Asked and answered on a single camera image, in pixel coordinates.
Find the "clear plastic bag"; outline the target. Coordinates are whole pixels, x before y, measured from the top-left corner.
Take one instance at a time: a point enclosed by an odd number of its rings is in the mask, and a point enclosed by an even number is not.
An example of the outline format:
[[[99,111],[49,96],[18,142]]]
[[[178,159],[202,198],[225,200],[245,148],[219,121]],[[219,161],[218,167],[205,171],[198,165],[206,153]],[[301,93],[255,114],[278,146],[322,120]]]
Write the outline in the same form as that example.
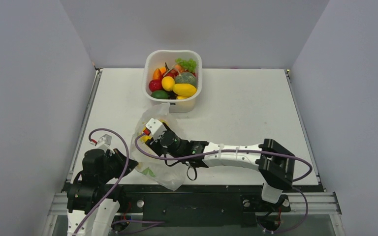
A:
[[[130,157],[138,162],[135,168],[136,171],[156,181],[159,185],[174,191],[177,190],[187,178],[186,166],[177,164],[173,167],[168,167],[163,160],[153,159],[142,154],[134,143],[135,138],[143,133],[146,123],[151,118],[165,122],[180,138],[185,139],[187,135],[184,133],[177,120],[170,114],[169,108],[170,105],[168,103],[161,103],[154,105],[143,113],[131,138]]]

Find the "yellow fake mango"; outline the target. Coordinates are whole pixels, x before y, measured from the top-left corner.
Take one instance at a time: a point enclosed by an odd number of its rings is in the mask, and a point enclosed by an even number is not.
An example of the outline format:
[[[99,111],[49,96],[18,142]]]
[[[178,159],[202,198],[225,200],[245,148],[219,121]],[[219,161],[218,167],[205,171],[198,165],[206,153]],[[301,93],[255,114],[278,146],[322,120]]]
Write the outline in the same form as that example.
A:
[[[178,96],[192,97],[197,93],[197,88],[191,84],[175,84],[172,91]]]

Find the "green fake grapes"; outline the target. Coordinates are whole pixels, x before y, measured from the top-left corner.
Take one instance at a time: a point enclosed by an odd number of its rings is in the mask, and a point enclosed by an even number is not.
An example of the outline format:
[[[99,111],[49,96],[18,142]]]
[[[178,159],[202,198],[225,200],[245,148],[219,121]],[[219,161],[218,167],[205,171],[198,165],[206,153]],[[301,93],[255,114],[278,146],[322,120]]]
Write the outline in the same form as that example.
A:
[[[175,59],[175,62],[188,72],[195,72],[197,68],[197,62],[194,59],[185,60],[182,58]]]

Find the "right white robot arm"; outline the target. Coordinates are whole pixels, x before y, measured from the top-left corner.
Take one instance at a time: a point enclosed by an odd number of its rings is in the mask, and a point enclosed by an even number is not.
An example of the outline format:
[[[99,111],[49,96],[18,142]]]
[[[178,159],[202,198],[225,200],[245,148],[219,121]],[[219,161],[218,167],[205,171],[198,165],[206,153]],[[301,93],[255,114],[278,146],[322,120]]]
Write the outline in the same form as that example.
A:
[[[189,141],[166,130],[151,136],[145,144],[159,157],[188,156],[180,162],[189,168],[230,166],[260,172],[264,178],[259,206],[272,209],[284,190],[292,189],[295,160],[293,153],[273,139],[264,139],[256,146],[226,146],[207,141]]]

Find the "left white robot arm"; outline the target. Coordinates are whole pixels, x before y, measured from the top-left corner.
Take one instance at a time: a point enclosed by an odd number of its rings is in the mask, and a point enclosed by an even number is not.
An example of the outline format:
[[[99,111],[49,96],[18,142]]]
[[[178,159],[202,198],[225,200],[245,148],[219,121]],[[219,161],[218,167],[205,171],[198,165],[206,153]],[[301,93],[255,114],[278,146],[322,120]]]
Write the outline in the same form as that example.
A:
[[[85,152],[83,169],[67,191],[67,235],[108,235],[115,214],[127,205],[123,188],[108,182],[114,178],[120,180],[137,165],[137,161],[117,149],[95,148]]]

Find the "yellow lemon at front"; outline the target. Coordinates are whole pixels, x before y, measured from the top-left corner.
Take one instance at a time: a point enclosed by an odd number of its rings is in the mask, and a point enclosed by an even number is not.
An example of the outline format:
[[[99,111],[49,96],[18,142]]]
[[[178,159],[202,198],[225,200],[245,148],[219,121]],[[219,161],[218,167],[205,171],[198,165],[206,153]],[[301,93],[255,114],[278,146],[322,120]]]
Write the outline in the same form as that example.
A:
[[[187,97],[185,97],[185,96],[181,96],[181,95],[178,95],[178,96],[176,97],[176,99],[177,99],[177,100],[184,100],[184,99],[187,99]]]

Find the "green lime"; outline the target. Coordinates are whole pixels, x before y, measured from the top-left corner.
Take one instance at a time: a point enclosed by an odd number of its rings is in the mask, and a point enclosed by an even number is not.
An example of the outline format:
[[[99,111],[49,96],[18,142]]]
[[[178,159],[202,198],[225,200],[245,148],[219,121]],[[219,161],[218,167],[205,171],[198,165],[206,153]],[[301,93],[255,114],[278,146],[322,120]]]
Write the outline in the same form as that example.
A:
[[[164,90],[153,91],[151,94],[151,97],[155,99],[164,99],[164,100],[169,99],[168,93]]]

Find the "yellow lemon in basket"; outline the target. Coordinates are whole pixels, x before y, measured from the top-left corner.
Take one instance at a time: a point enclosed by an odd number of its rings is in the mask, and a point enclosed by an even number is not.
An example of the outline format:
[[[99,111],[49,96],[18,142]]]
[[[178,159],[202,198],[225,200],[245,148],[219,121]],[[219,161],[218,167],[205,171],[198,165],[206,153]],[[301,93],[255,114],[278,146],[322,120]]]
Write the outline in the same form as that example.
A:
[[[172,91],[175,86],[175,80],[171,76],[166,76],[161,80],[161,85],[165,91]]]

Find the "red apple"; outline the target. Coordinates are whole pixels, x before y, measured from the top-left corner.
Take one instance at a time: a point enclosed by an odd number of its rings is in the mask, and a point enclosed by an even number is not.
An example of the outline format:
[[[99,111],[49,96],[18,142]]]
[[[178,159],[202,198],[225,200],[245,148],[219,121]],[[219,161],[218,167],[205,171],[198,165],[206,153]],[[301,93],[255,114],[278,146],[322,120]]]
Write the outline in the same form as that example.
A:
[[[161,79],[154,79],[154,80],[151,80],[149,82],[149,90],[151,92],[155,92],[155,91],[158,91],[158,90],[162,90],[162,82],[161,82]]]

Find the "green cantaloupe melon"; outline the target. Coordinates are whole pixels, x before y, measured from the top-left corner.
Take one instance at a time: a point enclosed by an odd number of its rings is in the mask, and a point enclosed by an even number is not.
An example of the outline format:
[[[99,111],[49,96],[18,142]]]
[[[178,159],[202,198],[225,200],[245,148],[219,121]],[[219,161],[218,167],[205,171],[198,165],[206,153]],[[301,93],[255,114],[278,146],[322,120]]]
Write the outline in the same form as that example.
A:
[[[183,72],[175,77],[176,84],[190,84],[197,87],[197,78],[190,72]]]

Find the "orange pepper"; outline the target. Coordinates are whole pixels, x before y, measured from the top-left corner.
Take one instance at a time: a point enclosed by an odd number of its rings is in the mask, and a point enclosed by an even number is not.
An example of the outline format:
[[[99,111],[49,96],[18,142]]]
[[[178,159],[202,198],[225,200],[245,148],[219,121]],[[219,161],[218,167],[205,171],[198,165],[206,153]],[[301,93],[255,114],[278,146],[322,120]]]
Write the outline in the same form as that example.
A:
[[[162,71],[157,68],[153,72],[152,80],[161,80],[163,78]]]

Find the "white plastic basket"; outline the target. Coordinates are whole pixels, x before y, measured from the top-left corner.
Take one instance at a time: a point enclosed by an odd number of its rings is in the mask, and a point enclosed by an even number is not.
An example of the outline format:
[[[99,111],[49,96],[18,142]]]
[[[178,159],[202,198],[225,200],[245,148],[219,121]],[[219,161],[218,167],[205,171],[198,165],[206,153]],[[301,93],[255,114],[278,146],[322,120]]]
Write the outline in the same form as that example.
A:
[[[155,99],[151,97],[152,92],[149,90],[149,82],[152,80],[153,72],[159,68],[162,71],[163,78],[166,76],[175,77],[183,72],[188,72],[179,66],[175,59],[182,58],[185,60],[194,59],[197,62],[197,68],[195,72],[191,72],[197,78],[197,93],[192,97],[188,97],[184,100],[177,100],[178,96],[173,91],[166,91],[169,99]],[[169,103],[170,112],[185,113],[191,111],[195,107],[197,96],[202,90],[202,60],[198,53],[190,50],[157,50],[152,52],[146,59],[144,76],[142,82],[143,94],[156,105],[160,103]]]

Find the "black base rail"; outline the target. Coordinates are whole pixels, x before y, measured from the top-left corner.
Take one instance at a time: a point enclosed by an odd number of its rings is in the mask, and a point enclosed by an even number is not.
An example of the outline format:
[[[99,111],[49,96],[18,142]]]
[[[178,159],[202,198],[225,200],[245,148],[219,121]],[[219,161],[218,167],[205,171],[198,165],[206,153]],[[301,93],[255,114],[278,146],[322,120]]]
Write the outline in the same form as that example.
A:
[[[115,217],[140,216],[165,227],[240,225],[252,227],[264,215],[332,215],[341,209],[335,193],[321,185],[297,185],[278,203],[261,198],[259,185],[183,185],[170,191],[159,185],[123,185]]]

